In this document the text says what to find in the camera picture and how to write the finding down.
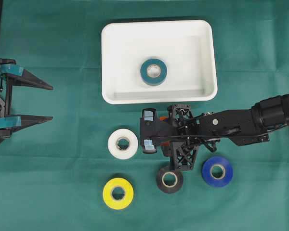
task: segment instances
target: yellow tape roll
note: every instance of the yellow tape roll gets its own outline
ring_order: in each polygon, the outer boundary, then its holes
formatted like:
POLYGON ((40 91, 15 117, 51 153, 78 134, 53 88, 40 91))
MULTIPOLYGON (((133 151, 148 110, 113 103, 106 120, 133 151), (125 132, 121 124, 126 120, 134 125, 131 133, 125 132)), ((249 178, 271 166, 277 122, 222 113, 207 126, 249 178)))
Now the yellow tape roll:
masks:
POLYGON ((113 178, 106 183, 103 189, 103 200, 105 204, 116 210, 121 210, 130 205, 134 197, 134 189, 132 185, 123 178, 113 178), (112 192, 116 187, 121 187, 124 190, 124 196, 120 200, 116 200, 112 192))

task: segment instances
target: cable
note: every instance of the cable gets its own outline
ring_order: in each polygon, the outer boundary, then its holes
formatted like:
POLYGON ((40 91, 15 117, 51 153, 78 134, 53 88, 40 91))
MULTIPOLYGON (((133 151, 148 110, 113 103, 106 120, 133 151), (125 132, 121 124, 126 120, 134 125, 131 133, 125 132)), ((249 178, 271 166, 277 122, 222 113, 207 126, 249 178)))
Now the cable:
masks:
POLYGON ((260 137, 260 136, 264 136, 267 135, 273 131, 282 129, 284 127, 286 127, 287 125, 282 125, 279 126, 273 130, 267 131, 265 133, 259 134, 259 135, 252 135, 252 136, 212 136, 212 135, 181 135, 181 136, 155 136, 155 137, 151 137, 152 139, 163 139, 163 138, 183 138, 183 137, 208 137, 208 138, 254 138, 254 137, 260 137))

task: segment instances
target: blue tape roll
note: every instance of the blue tape roll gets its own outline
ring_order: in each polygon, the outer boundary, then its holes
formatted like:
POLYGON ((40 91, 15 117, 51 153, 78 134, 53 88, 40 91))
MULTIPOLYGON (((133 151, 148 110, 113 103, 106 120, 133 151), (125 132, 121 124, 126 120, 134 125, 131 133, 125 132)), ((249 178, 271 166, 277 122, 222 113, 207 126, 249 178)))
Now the blue tape roll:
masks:
POLYGON ((233 169, 227 159, 221 156, 214 156, 209 158, 203 164, 202 177, 207 184, 213 187, 224 187, 231 181, 233 177, 233 169), (219 166, 223 170, 223 174, 219 179, 215 178, 211 173, 211 169, 214 166, 219 166))
POLYGON ((163 61, 159 60, 159 59, 149 59, 147 61, 145 61, 141 68, 140 68, 140 74, 141 77, 143 79, 143 81, 151 86, 157 86, 159 84, 161 84, 167 75, 167 67, 166 65, 163 63, 163 61), (160 74, 157 77, 150 77, 147 73, 147 69, 149 66, 151 65, 157 65, 160 68, 160 74))

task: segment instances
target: black metal bracket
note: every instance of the black metal bracket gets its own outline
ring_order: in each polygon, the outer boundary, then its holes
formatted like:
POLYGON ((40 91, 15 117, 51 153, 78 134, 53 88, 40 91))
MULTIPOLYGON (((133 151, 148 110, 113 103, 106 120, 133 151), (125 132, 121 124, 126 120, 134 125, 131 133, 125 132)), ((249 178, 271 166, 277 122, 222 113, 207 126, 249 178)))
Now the black metal bracket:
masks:
MULTIPOLYGON (((2 10, 2 0, 0 0, 0 17, 2 10)), ((16 117, 21 121, 21 124, 11 127, 0 128, 0 143, 11 137, 13 132, 17 132, 24 128, 35 124, 41 124, 52 120, 51 116, 34 116, 34 115, 12 115, 12 92, 13 86, 26 86, 41 88, 46 90, 53 90, 53 87, 43 80, 37 78, 32 73, 28 72, 22 67, 16 65, 13 59, 0 59, 0 94, 3 92, 3 82, 5 81, 5 99, 0 96, 0 119, 9 119, 9 117, 16 117)))
POLYGON ((140 144, 152 154, 161 146, 170 158, 171 170, 192 170, 201 145, 216 151, 216 143, 228 138, 237 146, 268 142, 269 133, 289 126, 289 94, 256 103, 247 110, 202 113, 193 117, 190 105, 174 104, 168 117, 158 118, 146 108, 140 118, 140 144))

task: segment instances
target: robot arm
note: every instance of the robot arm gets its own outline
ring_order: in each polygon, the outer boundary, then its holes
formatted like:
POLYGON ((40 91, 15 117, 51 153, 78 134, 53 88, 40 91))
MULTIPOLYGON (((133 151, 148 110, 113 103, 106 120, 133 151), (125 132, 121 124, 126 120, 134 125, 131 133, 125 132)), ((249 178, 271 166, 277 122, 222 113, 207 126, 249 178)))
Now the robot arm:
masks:
POLYGON ((168 117, 159 119, 156 110, 143 110, 140 139, 143 152, 156 153, 161 146, 171 158, 173 170, 192 170, 201 145, 216 151, 221 138, 238 146, 269 141, 268 133, 289 126, 289 94, 256 103, 248 110, 226 110, 193 117, 190 105, 174 104, 168 117))

